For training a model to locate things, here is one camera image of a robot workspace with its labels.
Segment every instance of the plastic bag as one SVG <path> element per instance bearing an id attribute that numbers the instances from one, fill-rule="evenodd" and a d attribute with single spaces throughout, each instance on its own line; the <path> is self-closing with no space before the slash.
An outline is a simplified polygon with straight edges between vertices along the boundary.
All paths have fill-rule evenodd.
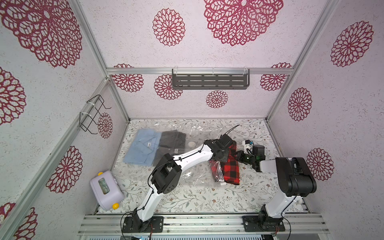
<path id="1" fill-rule="evenodd" d="M 223 171 L 221 169 L 221 164 L 219 161 L 209 161 L 211 165 L 212 175 L 215 182 L 220 183 L 220 185 L 226 185 L 227 183 L 224 181 Z"/>
<path id="2" fill-rule="evenodd" d="M 195 148 L 198 148 L 207 139 L 218 139 L 227 129 L 202 126 L 196 121 L 168 121 L 154 120 L 144 121 L 137 126 L 138 132 L 141 129 L 152 129 L 161 133 L 155 142 L 144 142 L 144 147 L 154 147 L 156 151 L 152 166 L 156 166 L 161 157 L 169 153 L 171 156 L 179 155 Z M 222 176 L 218 182 L 215 181 L 211 163 L 209 161 L 195 165 L 184 171 L 180 177 L 179 185 L 190 187 L 218 187 L 224 182 Z"/>

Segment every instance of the aluminum frame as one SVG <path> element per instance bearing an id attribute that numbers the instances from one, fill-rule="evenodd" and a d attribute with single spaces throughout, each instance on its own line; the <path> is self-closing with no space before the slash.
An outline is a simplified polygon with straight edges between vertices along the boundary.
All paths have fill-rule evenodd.
<path id="1" fill-rule="evenodd" d="M 272 234 L 273 232 L 245 232 L 242 216 L 256 213 L 242 214 L 157 214 L 164 217 L 163 232 L 153 235 L 215 235 L 236 234 L 255 235 Z M 113 215 L 85 215 L 78 236 L 88 235 L 121 235 L 120 220 L 122 214 Z M 291 233 L 329 233 L 321 214 L 294 213 L 284 217 L 291 223 Z M 289 234 L 289 224 L 283 220 L 285 232 Z"/>
<path id="2" fill-rule="evenodd" d="M 277 109 L 282 104 L 283 100 L 287 97 L 289 90 L 291 89 L 293 83 L 296 80 L 297 75 L 304 67 L 305 61 L 308 59 L 309 54 L 312 52 L 313 48 L 316 46 L 316 43 L 321 37 L 321 34 L 324 32 L 324 29 L 331 19 L 333 13 L 336 10 L 336 7 L 339 3 L 339 0 L 328 0 L 323 10 L 320 13 L 319 18 L 317 19 L 307 41 L 304 44 L 303 49 L 301 50 L 298 58 L 293 64 L 293 72 L 287 79 L 284 81 L 279 94 L 277 95 L 275 101 L 273 102 L 272 107 L 269 109 L 266 120 L 269 122 L 273 116 L 276 114 Z"/>
<path id="3" fill-rule="evenodd" d="M 293 68 L 107 68 L 108 74 L 287 74 Z"/>
<path id="4" fill-rule="evenodd" d="M 108 80 L 103 79 L 92 96 L 101 94 L 108 86 Z M 81 112 L 88 112 L 93 106 L 86 103 Z M 81 117 L 81 121 L 84 121 L 86 115 Z M 16 201 L 16 205 L 11 210 L 10 214 L 5 218 L 0 227 L 0 239 L 9 240 L 13 238 L 17 228 L 21 225 L 24 217 L 28 214 L 28 211 L 32 207 L 33 202 L 38 197 L 40 191 L 45 186 L 48 179 L 55 171 L 57 165 L 59 165 L 64 154 L 72 144 L 80 131 L 78 116 L 74 119 L 68 130 L 65 132 L 59 143 L 53 149 L 52 153 L 48 156 L 43 166 L 28 184 L 27 188 L 23 191 L 22 195 Z"/>

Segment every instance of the yellow knob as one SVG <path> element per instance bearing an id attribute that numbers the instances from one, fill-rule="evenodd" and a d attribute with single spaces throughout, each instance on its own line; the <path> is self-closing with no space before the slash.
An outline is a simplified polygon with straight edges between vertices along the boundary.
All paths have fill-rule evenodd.
<path id="1" fill-rule="evenodd" d="M 118 208 L 119 208 L 119 204 L 113 204 L 113 205 L 112 205 L 112 208 L 113 208 L 114 210 L 118 209 Z"/>

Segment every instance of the red and black checkered fabric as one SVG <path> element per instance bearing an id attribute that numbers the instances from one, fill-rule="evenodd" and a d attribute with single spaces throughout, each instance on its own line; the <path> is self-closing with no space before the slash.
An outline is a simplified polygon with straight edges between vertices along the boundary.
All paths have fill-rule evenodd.
<path id="1" fill-rule="evenodd" d="M 234 185 L 240 185 L 240 173 L 239 164 L 235 159 L 236 142 L 230 146 L 229 156 L 227 162 L 221 163 L 221 169 L 223 170 L 224 181 Z"/>

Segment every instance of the floral wallpaper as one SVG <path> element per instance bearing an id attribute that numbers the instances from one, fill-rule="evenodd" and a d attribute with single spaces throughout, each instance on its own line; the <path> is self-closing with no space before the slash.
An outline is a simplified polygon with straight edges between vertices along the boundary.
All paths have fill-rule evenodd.
<path id="1" fill-rule="evenodd" d="M 261 119 L 183 119 L 183 120 L 132 120 L 122 144 L 116 165 L 112 171 L 126 198 L 116 210 L 100 213 L 120 213 L 134 210 L 148 192 L 147 178 L 154 167 L 126 164 L 122 160 L 134 140 L 137 129 L 152 127 L 156 130 L 173 126 L 176 129 L 193 129 L 196 127 L 222 129 L 223 133 L 240 124 L 230 137 L 238 142 L 249 139 L 265 146 L 266 158 L 278 156 L 271 136 Z M 204 141 L 203 135 L 196 135 L 192 140 Z M 239 163 L 240 185 L 220 186 L 213 181 L 208 162 L 190 168 L 183 173 L 178 186 L 166 194 L 156 208 L 156 212 L 257 212 L 263 204 L 269 202 L 278 189 L 277 175 L 258 173 L 250 165 Z M 301 211 L 301 205 L 293 205 L 289 211 Z"/>
<path id="2" fill-rule="evenodd" d="M 3 26 L 39 61 L 67 68 L 80 58 L 82 35 L 67 0 L 0 1 Z"/>
<path id="3" fill-rule="evenodd" d="M 306 203 L 333 239 L 384 235 L 383 11 L 340 1 L 270 121 L 284 154 L 306 159 L 317 183 Z"/>
<path id="4" fill-rule="evenodd" d="M 0 125 L 19 118 L 26 106 L 26 96 L 20 81 L 0 67 Z"/>
<path id="5" fill-rule="evenodd" d="M 81 153 L 75 146 L 70 146 L 45 186 L 51 192 L 64 193 L 79 180 L 82 168 Z"/>
<path id="6" fill-rule="evenodd" d="M 208 29 L 214 38 L 231 46 L 244 45 L 265 33 L 271 23 L 276 21 L 279 10 L 284 6 L 283 0 L 204 0 L 204 16 Z"/>
<path id="7" fill-rule="evenodd" d="M 272 66 L 273 68 L 291 68 L 289 63 L 278 63 Z M 287 75 L 285 74 L 264 74 L 260 79 L 260 86 L 268 91 L 275 91 L 281 88 Z"/>
<path id="8" fill-rule="evenodd" d="M 6 203 L 0 207 L 0 226 L 4 219 L 8 216 L 8 213 L 15 206 L 15 203 Z M 13 239 L 14 240 L 31 240 L 35 236 L 36 227 L 38 225 L 37 222 L 38 214 L 35 212 L 35 208 L 32 207 L 27 216 L 23 219 L 19 228 L 17 228 Z"/>
<path id="9" fill-rule="evenodd" d="M 109 138 L 113 130 L 113 122 L 111 116 L 108 113 L 100 114 L 97 124 L 100 136 L 102 138 Z"/>
<path id="10" fill-rule="evenodd" d="M 117 64 L 115 68 L 133 68 L 129 64 Z M 114 74 L 111 76 L 117 87 L 127 92 L 139 91 L 144 84 L 141 74 Z"/>
<path id="11" fill-rule="evenodd" d="M 293 63 L 325 3 L 80 0 L 108 67 L 126 63 L 242 68 Z"/>

